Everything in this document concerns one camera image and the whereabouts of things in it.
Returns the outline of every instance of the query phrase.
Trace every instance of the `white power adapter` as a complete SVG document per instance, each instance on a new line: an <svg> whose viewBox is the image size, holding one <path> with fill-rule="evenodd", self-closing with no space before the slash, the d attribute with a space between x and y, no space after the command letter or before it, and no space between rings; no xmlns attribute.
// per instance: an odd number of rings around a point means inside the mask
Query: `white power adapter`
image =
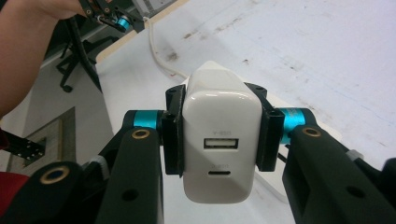
<svg viewBox="0 0 396 224"><path fill-rule="evenodd" d="M239 203L251 192L262 104L232 71L206 62L190 77L183 105L187 197Z"/></svg>

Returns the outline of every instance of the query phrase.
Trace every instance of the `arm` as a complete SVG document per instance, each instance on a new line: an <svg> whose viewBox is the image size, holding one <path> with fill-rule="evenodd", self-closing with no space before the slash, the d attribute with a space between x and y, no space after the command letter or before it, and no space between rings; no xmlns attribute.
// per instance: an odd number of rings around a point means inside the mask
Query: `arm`
<svg viewBox="0 0 396 224"><path fill-rule="evenodd" d="M58 20L83 14L78 0L8 0L0 12L0 118L29 92Z"/></svg>

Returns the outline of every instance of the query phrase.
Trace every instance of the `gray floor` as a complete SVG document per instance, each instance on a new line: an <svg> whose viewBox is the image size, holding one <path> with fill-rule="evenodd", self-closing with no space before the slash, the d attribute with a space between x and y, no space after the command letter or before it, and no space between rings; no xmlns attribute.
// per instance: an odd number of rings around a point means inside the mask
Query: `gray floor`
<svg viewBox="0 0 396 224"><path fill-rule="evenodd" d="M106 28L92 39L113 35ZM66 93L59 86L62 75L56 69L59 59L44 63L38 79L24 105L12 111L12 119L5 117L2 128L16 135L27 136L62 115L68 109L76 109L76 150L77 162L82 164L96 155L111 139L110 121L102 93L80 65L75 68L67 84L74 89ZM7 154L0 153L0 170L7 163Z"/></svg>

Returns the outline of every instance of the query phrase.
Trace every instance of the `usb-a port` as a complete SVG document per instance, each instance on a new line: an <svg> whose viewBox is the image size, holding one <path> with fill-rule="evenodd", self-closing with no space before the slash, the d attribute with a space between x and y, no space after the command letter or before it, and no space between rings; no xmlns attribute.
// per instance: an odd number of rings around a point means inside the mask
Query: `usb-a port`
<svg viewBox="0 0 396 224"><path fill-rule="evenodd" d="M238 148L237 138L206 138L204 148Z"/></svg>

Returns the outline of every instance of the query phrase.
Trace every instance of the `screw hole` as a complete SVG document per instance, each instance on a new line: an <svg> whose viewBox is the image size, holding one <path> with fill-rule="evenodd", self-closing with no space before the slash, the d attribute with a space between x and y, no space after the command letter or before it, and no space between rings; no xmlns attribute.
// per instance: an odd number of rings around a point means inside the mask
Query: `screw hole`
<svg viewBox="0 0 396 224"><path fill-rule="evenodd" d="M137 196L139 196L139 192L135 189L127 189L122 193L122 199L126 202L134 201Z"/></svg>
<svg viewBox="0 0 396 224"><path fill-rule="evenodd" d="M61 175L63 175L63 174L64 174L64 171L62 171L62 170L56 170L56 171L54 171L54 172L48 174L48 175L47 175L47 179L48 179L48 180L53 180L53 179L56 179L56 178L58 178L59 176L61 176Z"/></svg>
<svg viewBox="0 0 396 224"><path fill-rule="evenodd" d="M364 198L366 196L365 193L363 192L363 190L358 189L353 186L346 187L346 190L349 194L351 194L352 196L355 196L357 198Z"/></svg>
<svg viewBox="0 0 396 224"><path fill-rule="evenodd" d="M54 184L65 179L69 173L70 170L67 166L55 167L44 173L40 178L40 182L45 185Z"/></svg>
<svg viewBox="0 0 396 224"><path fill-rule="evenodd" d="M318 134L318 132L316 130L313 130L313 129L307 129L306 132L310 133L310 134Z"/></svg>
<svg viewBox="0 0 396 224"><path fill-rule="evenodd" d="M136 132L136 133L134 133L134 134L136 134L136 136L141 137L141 136L144 136L144 135L146 134L146 132L138 131L138 132Z"/></svg>

